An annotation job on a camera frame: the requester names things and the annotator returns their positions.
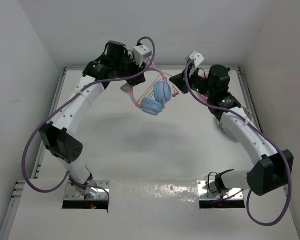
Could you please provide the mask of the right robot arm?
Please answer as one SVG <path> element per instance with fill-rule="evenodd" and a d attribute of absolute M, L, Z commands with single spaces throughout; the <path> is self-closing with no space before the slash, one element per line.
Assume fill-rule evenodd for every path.
<path fill-rule="evenodd" d="M 293 154 L 281 150 L 250 121 L 241 103 L 230 93 L 230 69 L 213 65 L 207 77 L 193 65 L 169 80 L 183 94 L 191 93 L 208 107 L 225 132 L 243 146 L 253 168 L 247 172 L 233 169 L 218 173 L 214 188 L 223 193 L 231 188 L 249 189 L 263 196 L 280 187 L 292 186 Z"/>

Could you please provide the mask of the blue pink cat-ear headphones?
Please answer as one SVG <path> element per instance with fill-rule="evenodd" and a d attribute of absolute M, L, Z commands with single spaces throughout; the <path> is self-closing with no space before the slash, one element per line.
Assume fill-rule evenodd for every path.
<path fill-rule="evenodd" d="M 168 77 L 172 76 L 158 69 L 154 63 L 151 64 L 149 71 L 158 72 L 159 75 L 139 99 L 135 98 L 134 87 L 128 83 L 122 85 L 120 90 L 129 95 L 130 100 L 138 109 L 146 114 L 157 116 L 166 108 L 166 104 L 172 98 L 177 97 L 180 92 L 174 84 L 168 83 Z"/>

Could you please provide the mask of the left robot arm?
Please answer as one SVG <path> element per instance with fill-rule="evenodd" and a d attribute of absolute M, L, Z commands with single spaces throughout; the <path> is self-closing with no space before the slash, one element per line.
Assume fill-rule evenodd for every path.
<path fill-rule="evenodd" d="M 48 151 L 63 164 L 75 184 L 85 189 L 93 179 L 81 154 L 83 144 L 76 139 L 78 127 L 93 102 L 107 89 L 110 80 L 123 79 L 131 85 L 145 82 L 142 71 L 153 51 L 138 43 L 132 50 L 109 41 L 100 57 L 88 63 L 70 99 L 39 130 Z"/>

